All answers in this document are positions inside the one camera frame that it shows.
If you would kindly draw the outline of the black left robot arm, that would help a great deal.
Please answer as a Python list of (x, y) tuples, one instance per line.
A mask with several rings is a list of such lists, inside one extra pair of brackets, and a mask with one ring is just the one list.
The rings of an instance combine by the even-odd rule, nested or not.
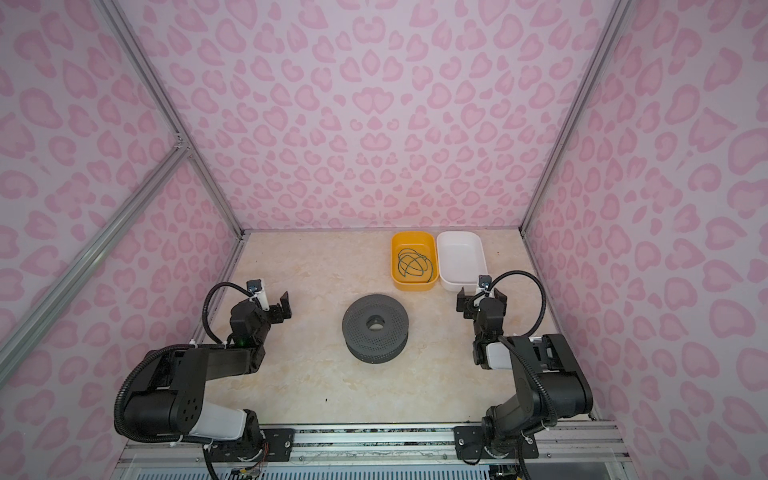
[(255, 297), (231, 309), (228, 342), (150, 351), (118, 390), (116, 432), (146, 444), (198, 444), (212, 461), (265, 460), (269, 441), (257, 414), (207, 401), (206, 386), (212, 380), (256, 373), (271, 328), (291, 317), (287, 292), (268, 308)]

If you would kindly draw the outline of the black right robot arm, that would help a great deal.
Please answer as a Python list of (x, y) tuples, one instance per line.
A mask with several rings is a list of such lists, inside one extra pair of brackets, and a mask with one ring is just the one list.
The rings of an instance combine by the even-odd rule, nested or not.
[(472, 321), (474, 363), (511, 371), (515, 389), (509, 400), (487, 409), (478, 427), (454, 429), (457, 457), (467, 463), (535, 458), (537, 433), (593, 408), (591, 387), (565, 337), (506, 336), (506, 307), (506, 296), (497, 290), (457, 294), (456, 310)]

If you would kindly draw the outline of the aluminium frame diagonal strut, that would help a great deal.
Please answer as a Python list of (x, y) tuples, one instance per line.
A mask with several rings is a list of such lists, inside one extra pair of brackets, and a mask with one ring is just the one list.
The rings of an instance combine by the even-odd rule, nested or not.
[(161, 164), (150, 172), (139, 188), (110, 217), (86, 244), (63, 274), (39, 296), (1, 345), (1, 384), (10, 378), (52, 328), (63, 310), (83, 289), (95, 271), (132, 228), (138, 217), (161, 192), (188, 157), (189, 144), (180, 141)]

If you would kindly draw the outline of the dark grey cable spool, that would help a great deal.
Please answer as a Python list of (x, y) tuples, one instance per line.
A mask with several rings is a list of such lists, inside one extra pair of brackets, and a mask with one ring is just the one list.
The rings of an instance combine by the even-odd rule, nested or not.
[(355, 300), (342, 318), (342, 334), (349, 352), (368, 364), (383, 364), (406, 347), (409, 317), (395, 298), (371, 294)]

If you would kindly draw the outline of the white plastic bin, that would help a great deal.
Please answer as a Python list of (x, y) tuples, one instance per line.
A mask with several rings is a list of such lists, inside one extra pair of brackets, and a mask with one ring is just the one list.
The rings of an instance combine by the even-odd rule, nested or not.
[(481, 275), (488, 274), (481, 238), (469, 231), (446, 231), (436, 238), (441, 286), (458, 293), (474, 292)]

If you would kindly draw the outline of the yellow plastic bin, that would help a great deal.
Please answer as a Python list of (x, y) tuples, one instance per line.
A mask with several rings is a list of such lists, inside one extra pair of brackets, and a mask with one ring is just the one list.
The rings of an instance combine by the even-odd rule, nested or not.
[(401, 291), (432, 289), (439, 279), (435, 237), (425, 231), (395, 233), (391, 239), (391, 278)]

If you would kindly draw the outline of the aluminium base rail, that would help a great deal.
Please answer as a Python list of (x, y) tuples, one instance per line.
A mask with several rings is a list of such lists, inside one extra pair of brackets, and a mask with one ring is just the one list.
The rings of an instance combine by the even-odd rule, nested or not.
[(266, 425), (264, 452), (130, 442), (114, 479), (635, 479), (618, 427), (562, 421), (515, 453), (481, 444), (477, 423)]

